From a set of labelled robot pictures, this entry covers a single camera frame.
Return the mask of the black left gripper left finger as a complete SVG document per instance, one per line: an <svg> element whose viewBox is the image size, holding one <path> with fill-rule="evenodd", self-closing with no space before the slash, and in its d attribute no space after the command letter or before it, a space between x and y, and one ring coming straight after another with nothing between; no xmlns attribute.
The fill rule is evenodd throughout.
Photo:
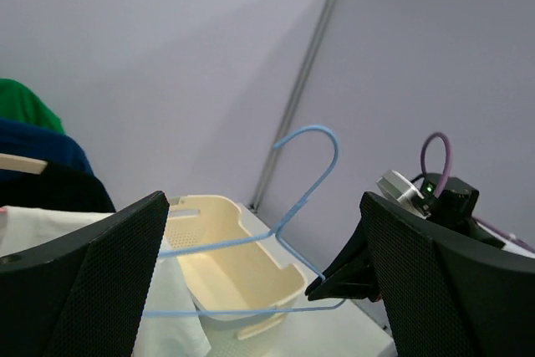
<svg viewBox="0 0 535 357"><path fill-rule="evenodd" d="M3 356L129 356L169 203L155 191L98 222L1 258Z"/></svg>

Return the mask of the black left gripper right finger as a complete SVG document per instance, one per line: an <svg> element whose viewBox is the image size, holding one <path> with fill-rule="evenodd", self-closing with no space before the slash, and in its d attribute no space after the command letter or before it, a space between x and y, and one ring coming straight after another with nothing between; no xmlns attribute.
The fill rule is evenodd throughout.
<svg viewBox="0 0 535 357"><path fill-rule="evenodd" d="M534 261L366 192L364 230L400 356L532 356Z"/></svg>

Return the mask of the blue wire hanger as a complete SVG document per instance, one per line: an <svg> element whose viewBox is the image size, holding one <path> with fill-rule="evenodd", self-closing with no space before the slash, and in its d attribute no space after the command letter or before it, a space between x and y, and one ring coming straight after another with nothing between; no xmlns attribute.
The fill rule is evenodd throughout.
<svg viewBox="0 0 535 357"><path fill-rule="evenodd" d="M193 255L201 252L212 252L219 249L237 247L249 243L257 243L266 240L270 237L275 237L279 245L284 248L289 254L295 257L308 269L316 273L321 279L324 279L322 271L315 267L307 258L305 258L300 252L287 243L283 237L282 232L284 227L292 220L292 218L298 213L298 211L308 202L308 199L313 192L322 184L322 182L329 176L332 170L335 168L339 159L339 140L336 134L328 127L324 125L307 125L287 134L281 140L273 144L275 150L284 147L288 142L295 137L307 132L320 132L326 135L333 147L333 157L329 163L327 169L321 174L321 176L314 182L309 189L296 201L293 206L283 215L274 228L271 228L268 232L255 235L252 237L244 237L239 239L228 240L224 242L210 243L207 245L180 248L177 251L164 251L158 254L158 258L171 258L184 255ZM147 310L145 309L142 316L144 318L189 318L189 317L201 317L201 316L251 316L251 315L274 315L274 314L290 314L290 313L304 313L304 312L316 312L316 311L329 311L335 310L346 303L347 299L341 299L331 306L315 306L304 308L280 308L271 307L268 309L236 309L236 310L196 310L184 311L184 310Z"/></svg>

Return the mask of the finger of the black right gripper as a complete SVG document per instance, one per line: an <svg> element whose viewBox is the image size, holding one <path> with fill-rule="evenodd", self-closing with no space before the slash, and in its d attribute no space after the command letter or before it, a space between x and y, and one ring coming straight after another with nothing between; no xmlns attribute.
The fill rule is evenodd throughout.
<svg viewBox="0 0 535 357"><path fill-rule="evenodd" d="M379 300L379 284L364 229L356 227L337 257L305 290L308 301L327 298Z"/></svg>

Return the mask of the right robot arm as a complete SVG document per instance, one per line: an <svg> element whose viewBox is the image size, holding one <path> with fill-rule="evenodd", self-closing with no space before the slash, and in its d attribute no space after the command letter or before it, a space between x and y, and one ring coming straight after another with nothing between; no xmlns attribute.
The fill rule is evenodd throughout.
<svg viewBox="0 0 535 357"><path fill-rule="evenodd" d="M523 251L533 253L534 248L512 234L498 231L492 225L472 215L479 191L456 177L445 179L445 187L436 196L434 191L442 176L438 173L421 173L412 181L403 176L380 179L378 186L384 196L409 212L421 214L442 227L471 237L478 242L503 248L510 242ZM305 290L308 300L326 298L381 299L375 268L371 262L369 244L364 226L359 223L350 239L321 277Z"/></svg>

